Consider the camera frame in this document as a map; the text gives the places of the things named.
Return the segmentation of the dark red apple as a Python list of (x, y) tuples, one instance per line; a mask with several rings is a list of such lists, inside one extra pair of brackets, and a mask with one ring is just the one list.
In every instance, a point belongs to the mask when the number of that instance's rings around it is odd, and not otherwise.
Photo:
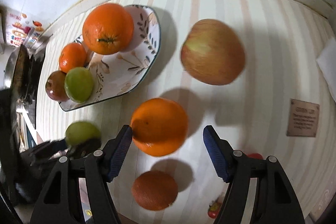
[(69, 99), (64, 88), (65, 77), (66, 74), (63, 71), (54, 71), (50, 74), (45, 90), (52, 100), (66, 102)]

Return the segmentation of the colourful wall stickers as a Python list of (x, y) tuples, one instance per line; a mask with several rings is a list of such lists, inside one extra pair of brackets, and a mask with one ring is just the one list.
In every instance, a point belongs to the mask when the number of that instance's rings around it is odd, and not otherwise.
[(8, 9), (5, 15), (5, 42), (13, 47), (23, 44), (31, 49), (36, 46), (45, 28), (46, 25), (35, 16)]

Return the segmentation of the round cherry tomato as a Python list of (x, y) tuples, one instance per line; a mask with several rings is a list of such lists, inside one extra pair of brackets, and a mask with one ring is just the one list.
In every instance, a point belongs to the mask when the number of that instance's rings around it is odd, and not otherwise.
[(259, 159), (259, 160), (263, 160), (264, 157), (259, 154), (259, 153), (250, 153), (247, 155), (249, 158), (252, 158), (252, 159)]

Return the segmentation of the small mandarin orange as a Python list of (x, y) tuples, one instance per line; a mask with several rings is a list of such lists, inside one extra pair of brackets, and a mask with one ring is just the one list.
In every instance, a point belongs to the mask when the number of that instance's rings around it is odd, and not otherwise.
[(85, 48), (81, 43), (69, 43), (61, 51), (59, 67), (64, 73), (68, 73), (76, 67), (83, 67), (87, 58)]

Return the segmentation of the steel wok with lid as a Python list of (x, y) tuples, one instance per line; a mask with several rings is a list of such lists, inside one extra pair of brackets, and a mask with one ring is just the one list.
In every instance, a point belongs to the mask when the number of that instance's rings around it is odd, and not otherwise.
[(25, 98), (30, 80), (31, 61), (27, 48), (22, 44), (7, 61), (3, 84), (13, 92), (15, 101)]

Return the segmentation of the cherry tomato with stem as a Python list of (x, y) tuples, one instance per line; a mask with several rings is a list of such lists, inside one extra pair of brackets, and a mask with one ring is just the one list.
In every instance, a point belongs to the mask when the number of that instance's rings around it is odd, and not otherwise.
[(213, 201), (210, 205), (209, 205), (209, 209), (207, 211), (207, 215), (212, 218), (215, 219), (218, 214), (219, 211), (221, 209), (222, 203), (219, 201)]

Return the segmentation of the medium orange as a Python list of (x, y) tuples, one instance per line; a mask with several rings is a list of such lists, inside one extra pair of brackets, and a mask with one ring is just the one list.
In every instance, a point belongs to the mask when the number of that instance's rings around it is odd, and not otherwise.
[(165, 98), (140, 104), (131, 116), (133, 142), (142, 152), (161, 157), (178, 150), (187, 138), (189, 121), (183, 107)]

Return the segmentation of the large orange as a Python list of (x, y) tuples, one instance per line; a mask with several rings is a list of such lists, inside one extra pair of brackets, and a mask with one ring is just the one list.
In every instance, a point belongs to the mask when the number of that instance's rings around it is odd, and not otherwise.
[(128, 47), (134, 32), (131, 14), (116, 3), (93, 9), (84, 21), (82, 36), (89, 50), (112, 55)]

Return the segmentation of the green apple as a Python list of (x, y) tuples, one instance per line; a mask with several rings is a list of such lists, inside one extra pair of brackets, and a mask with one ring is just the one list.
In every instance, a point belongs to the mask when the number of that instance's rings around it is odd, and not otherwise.
[(88, 121), (77, 121), (66, 129), (66, 143), (74, 147), (91, 139), (101, 139), (101, 132), (95, 124)]
[(71, 69), (64, 80), (64, 89), (68, 98), (77, 103), (83, 103), (91, 96), (94, 85), (91, 72), (84, 67)]

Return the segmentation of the floral oval ceramic plate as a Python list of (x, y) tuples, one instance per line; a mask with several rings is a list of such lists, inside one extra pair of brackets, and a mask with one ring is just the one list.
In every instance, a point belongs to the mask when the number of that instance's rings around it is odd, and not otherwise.
[(83, 103), (60, 102), (63, 111), (76, 110), (122, 96), (136, 88), (149, 73), (161, 49), (161, 27), (155, 10), (149, 6), (128, 5), (134, 23), (129, 46), (113, 55), (90, 53), (87, 68), (94, 79), (90, 98)]

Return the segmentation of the brown label card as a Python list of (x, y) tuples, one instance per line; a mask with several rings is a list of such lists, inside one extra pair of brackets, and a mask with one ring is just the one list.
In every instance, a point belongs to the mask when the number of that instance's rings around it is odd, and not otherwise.
[(314, 138), (319, 122), (319, 104), (291, 99), (287, 136)]

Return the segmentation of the red yellow apple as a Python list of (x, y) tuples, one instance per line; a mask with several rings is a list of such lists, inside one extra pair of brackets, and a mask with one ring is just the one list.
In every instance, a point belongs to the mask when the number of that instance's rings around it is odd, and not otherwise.
[(187, 73), (209, 85), (228, 85), (245, 67), (245, 51), (234, 30), (216, 19), (197, 21), (181, 48)]

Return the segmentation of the dark brownish orange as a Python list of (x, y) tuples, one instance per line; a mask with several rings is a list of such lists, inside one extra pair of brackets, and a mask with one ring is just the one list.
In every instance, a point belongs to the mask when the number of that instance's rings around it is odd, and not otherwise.
[(175, 202), (178, 195), (178, 185), (169, 174), (159, 170), (151, 170), (135, 179), (131, 193), (140, 207), (159, 211)]

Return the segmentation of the striped cat table mat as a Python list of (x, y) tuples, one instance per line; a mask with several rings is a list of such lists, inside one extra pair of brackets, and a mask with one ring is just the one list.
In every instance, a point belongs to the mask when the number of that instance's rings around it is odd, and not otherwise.
[[(58, 28), (46, 47), (37, 95), (37, 132), (60, 139), (74, 121), (92, 121), (105, 140), (130, 122), (150, 98), (177, 101), (187, 112), (190, 135), (175, 153), (152, 157), (132, 145), (120, 174), (109, 185), (117, 211), (138, 223), (210, 223), (209, 204), (226, 189), (203, 144), (210, 124), (244, 153), (275, 156), (286, 171), (302, 211), (308, 215), (325, 195), (335, 169), (335, 102), (316, 58), (333, 37), (329, 22), (293, 0), (116, 0), (147, 5), (161, 25), (161, 49), (145, 79), (121, 97), (64, 112), (49, 99), (45, 83), (58, 68), (62, 48), (80, 34), (86, 13)], [(244, 72), (231, 84), (211, 86), (192, 79), (180, 62), (192, 25), (218, 19), (238, 34), (247, 57)], [(290, 100), (319, 104), (314, 138), (287, 136)], [(136, 178), (159, 170), (178, 185), (175, 202), (164, 210), (140, 207), (131, 193)]]

